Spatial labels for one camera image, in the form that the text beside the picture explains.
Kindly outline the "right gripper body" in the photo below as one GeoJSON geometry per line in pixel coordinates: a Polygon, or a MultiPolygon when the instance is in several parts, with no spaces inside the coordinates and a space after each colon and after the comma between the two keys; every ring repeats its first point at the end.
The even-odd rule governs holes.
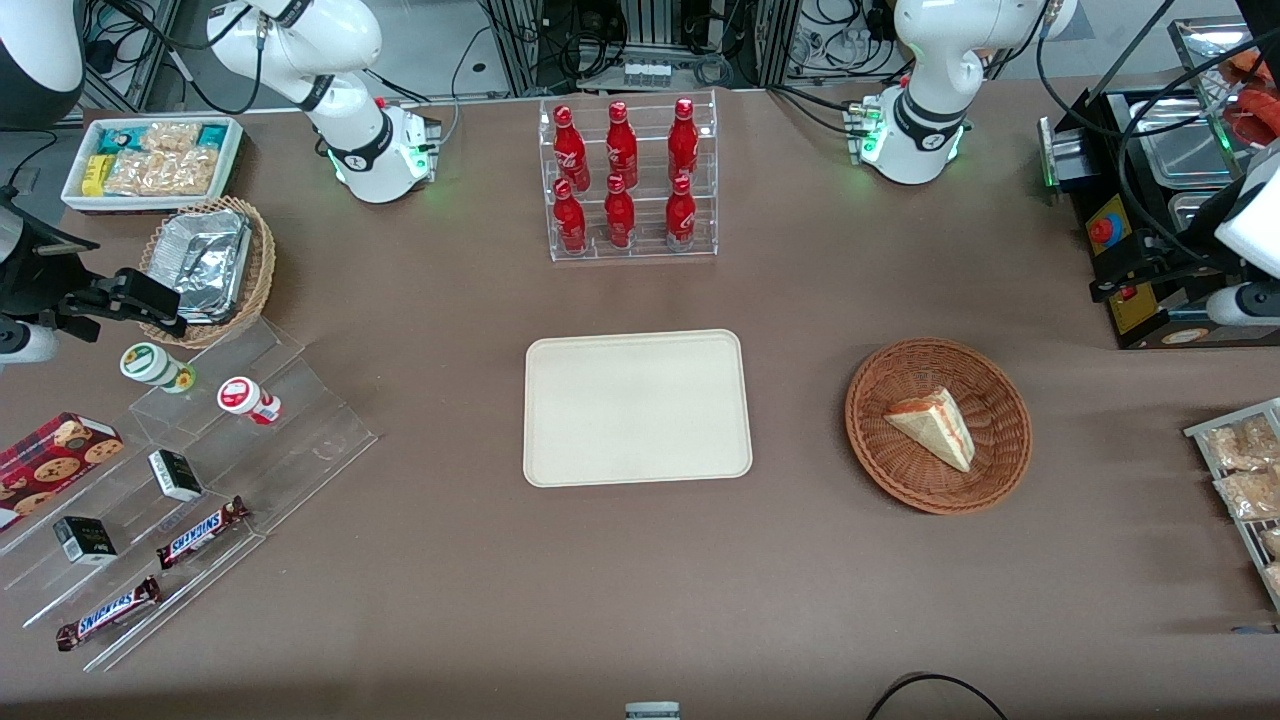
{"type": "Polygon", "coordinates": [[[45,311],[87,314],[102,297],[100,275],[88,272],[81,254],[100,245],[69,234],[18,208],[15,192],[3,193],[3,315],[35,318],[45,311]]]}

